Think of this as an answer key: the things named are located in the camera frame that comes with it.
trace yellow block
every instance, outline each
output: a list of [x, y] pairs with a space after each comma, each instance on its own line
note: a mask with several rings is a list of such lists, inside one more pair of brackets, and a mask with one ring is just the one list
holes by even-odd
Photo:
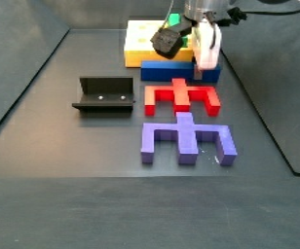
[[[162, 20], [130, 20], [127, 22], [124, 36], [124, 67], [140, 67], [142, 60], [167, 60], [156, 55], [152, 49], [150, 39], [158, 28], [162, 26]], [[182, 48], [172, 60], [191, 61], [192, 50], [190, 42], [187, 48]]]

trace gray wall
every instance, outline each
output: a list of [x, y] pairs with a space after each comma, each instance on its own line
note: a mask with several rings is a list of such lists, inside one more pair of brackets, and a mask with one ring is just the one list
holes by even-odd
[[0, 120], [68, 27], [36, 0], [0, 0]]
[[[250, 0], [237, 4], [243, 10], [300, 9], [295, 0], [281, 5]], [[247, 21], [225, 29], [223, 50], [274, 140], [300, 173], [300, 15], [250, 15]]]
[[[171, 0], [42, 0], [71, 28], [126, 28], [131, 18], [162, 18]], [[183, 0], [175, 0], [180, 12]]]

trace black cable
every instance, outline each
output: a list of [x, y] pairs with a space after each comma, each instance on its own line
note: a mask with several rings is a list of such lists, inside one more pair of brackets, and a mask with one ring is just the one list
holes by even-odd
[[300, 13], [300, 10], [293, 12], [243, 12], [243, 14], [266, 15], [266, 16], [289, 16]]
[[171, 10], [172, 10], [174, 3], [175, 3], [175, 0], [171, 1], [171, 5], [168, 7], [168, 11], [167, 11], [167, 14], [166, 14], [166, 19], [164, 19], [163, 25], [160, 26], [159, 30], [162, 30], [164, 28], [164, 25], [166, 25], [166, 22], [167, 22]]

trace stacked blocks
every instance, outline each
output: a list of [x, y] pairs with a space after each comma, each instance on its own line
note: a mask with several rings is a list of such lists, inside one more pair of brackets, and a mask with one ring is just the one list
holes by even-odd
[[209, 116], [217, 116], [221, 102], [214, 87], [187, 87], [184, 79], [172, 79], [172, 86], [144, 87], [144, 115], [155, 115], [155, 101], [172, 101], [174, 112], [188, 112], [190, 100], [203, 101]]
[[143, 124], [140, 156], [143, 163], [152, 163], [154, 141], [174, 140], [178, 145], [178, 163], [195, 164], [197, 141], [217, 145], [221, 165], [231, 165], [237, 156], [226, 125], [194, 124], [191, 113], [175, 113], [176, 124]]
[[195, 64], [187, 61], [142, 61], [140, 80], [170, 82], [172, 78], [183, 78], [192, 83], [217, 83], [221, 75], [221, 66], [202, 71], [202, 78], [194, 80]]
[[[162, 20], [130, 20], [124, 36], [124, 66], [140, 67], [142, 60], [166, 60], [152, 49], [150, 39], [158, 28], [162, 26]], [[175, 55], [176, 61], [191, 61], [191, 46], [182, 48]]]

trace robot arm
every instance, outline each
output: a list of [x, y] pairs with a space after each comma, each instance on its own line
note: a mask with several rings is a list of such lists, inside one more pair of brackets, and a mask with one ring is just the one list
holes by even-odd
[[198, 70], [215, 68], [222, 39], [218, 24], [238, 24], [241, 19], [246, 19], [246, 15], [230, 6], [231, 3], [231, 0], [186, 0], [179, 24], [160, 28], [151, 38], [156, 53], [164, 58], [174, 58], [182, 47], [182, 36], [191, 33]]

